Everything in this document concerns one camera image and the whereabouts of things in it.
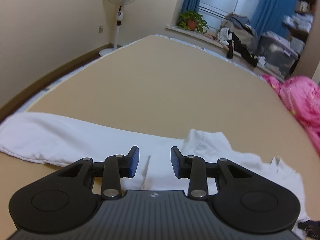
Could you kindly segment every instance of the wooden baseboard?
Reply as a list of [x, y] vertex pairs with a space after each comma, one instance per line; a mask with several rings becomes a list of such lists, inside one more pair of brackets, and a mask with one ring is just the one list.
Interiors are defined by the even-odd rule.
[[90, 51], [78, 58], [75, 58], [70, 62], [62, 65], [61, 67], [58, 67], [57, 69], [48, 73], [44, 77], [40, 78], [32, 85], [28, 86], [25, 90], [23, 90], [14, 98], [12, 98], [0, 109], [0, 123], [3, 122], [4, 119], [6, 119], [9, 115], [13, 114], [16, 110], [18, 110], [19, 107], [26, 103], [31, 97], [39, 93], [42, 89], [49, 86], [52, 82], [70, 73], [71, 71], [99, 58], [99, 51], [106, 48], [113, 48], [113, 46], [111, 43], [109, 43], [93, 51]]

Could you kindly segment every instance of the pink blanket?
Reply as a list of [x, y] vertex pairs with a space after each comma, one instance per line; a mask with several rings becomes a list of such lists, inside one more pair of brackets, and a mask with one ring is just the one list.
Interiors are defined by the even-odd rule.
[[284, 84], [270, 75], [263, 75], [263, 78], [306, 129], [320, 156], [320, 87], [305, 76], [290, 78]]

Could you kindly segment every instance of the white cloth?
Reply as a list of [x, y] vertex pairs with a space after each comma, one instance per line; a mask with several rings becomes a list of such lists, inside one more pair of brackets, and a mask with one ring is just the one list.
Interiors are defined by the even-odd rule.
[[[183, 155], [197, 155], [206, 162], [227, 158], [289, 189], [300, 201], [298, 222], [309, 219], [301, 175], [281, 159], [268, 164], [256, 154], [234, 151], [223, 133], [191, 130], [185, 140], [179, 140], [43, 113], [15, 114], [0, 126], [0, 151], [36, 163], [65, 166], [83, 157], [104, 161], [110, 155], [127, 154], [133, 145], [139, 147], [140, 161], [136, 176], [122, 179], [123, 189], [181, 189], [187, 193], [189, 180], [177, 179], [171, 165], [171, 147], [177, 146]], [[217, 193], [214, 178], [208, 178], [208, 188], [209, 194]], [[296, 226], [293, 231], [305, 238]]]
[[290, 26], [291, 28], [295, 28], [296, 26], [294, 25], [294, 21], [292, 20], [292, 18], [288, 15], [284, 15], [282, 22], [287, 24], [288, 26]]
[[257, 66], [264, 67], [266, 65], [266, 58], [263, 56], [254, 56], [254, 58], [257, 58], [259, 61], [257, 63]]
[[[289, 167], [281, 158], [275, 157], [272, 162], [262, 162], [260, 156], [252, 153], [240, 153], [231, 148], [228, 139], [223, 133], [209, 133], [191, 130], [180, 149], [186, 155], [196, 155], [206, 162], [216, 163], [220, 158], [227, 158], [279, 185], [292, 191], [300, 201], [301, 211], [297, 223], [292, 230], [301, 239], [305, 239], [304, 231], [297, 228], [299, 222], [307, 221], [305, 209], [305, 194], [302, 177]], [[208, 178], [209, 194], [216, 194], [217, 187], [214, 178]], [[170, 158], [151, 156], [147, 175], [143, 185], [144, 190], [177, 190], [188, 193], [189, 179], [177, 179], [174, 175]]]
[[232, 40], [232, 33], [229, 34], [229, 30], [230, 30], [229, 28], [224, 27], [217, 34], [218, 40], [221, 43], [226, 44], [227, 46], [229, 45], [227, 41]]
[[83, 157], [103, 162], [108, 156], [127, 155], [139, 147], [139, 165], [132, 179], [122, 178], [121, 187], [141, 189], [150, 155], [170, 154], [183, 140], [119, 130], [53, 114], [19, 113], [0, 125], [0, 151], [34, 163], [66, 166]]

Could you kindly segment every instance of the logo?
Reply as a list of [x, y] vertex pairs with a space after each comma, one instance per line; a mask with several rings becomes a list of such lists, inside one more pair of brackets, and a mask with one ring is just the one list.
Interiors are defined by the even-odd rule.
[[156, 198], [156, 197], [159, 197], [160, 195], [158, 193], [154, 192], [154, 193], [150, 194], [150, 196], [153, 198]]

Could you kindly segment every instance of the window sill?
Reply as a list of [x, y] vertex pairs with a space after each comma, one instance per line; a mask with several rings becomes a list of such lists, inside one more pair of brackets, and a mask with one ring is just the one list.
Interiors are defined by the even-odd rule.
[[[183, 34], [189, 35], [191, 37], [194, 37], [196, 39], [200, 39], [200, 40], [205, 41], [207, 43], [210, 43], [210, 44], [212, 44], [214, 46], [217, 46], [217, 47], [219, 47], [221, 49], [224, 49], [223, 46], [220, 43], [218, 43], [218, 42], [216, 42], [216, 41], [214, 41], [212, 39], [207, 38], [206, 36], [204, 36], [201, 33], [193, 32], [193, 31], [186, 31], [186, 30], [183, 30], [181, 28], [178, 28], [176, 25], [175, 26], [167, 25], [166, 29], [173, 30], [173, 31], [176, 31], [176, 32], [179, 32], [179, 33], [183, 33]], [[241, 57], [241, 54], [239, 52], [236, 52], [236, 51], [233, 51], [233, 55]]]

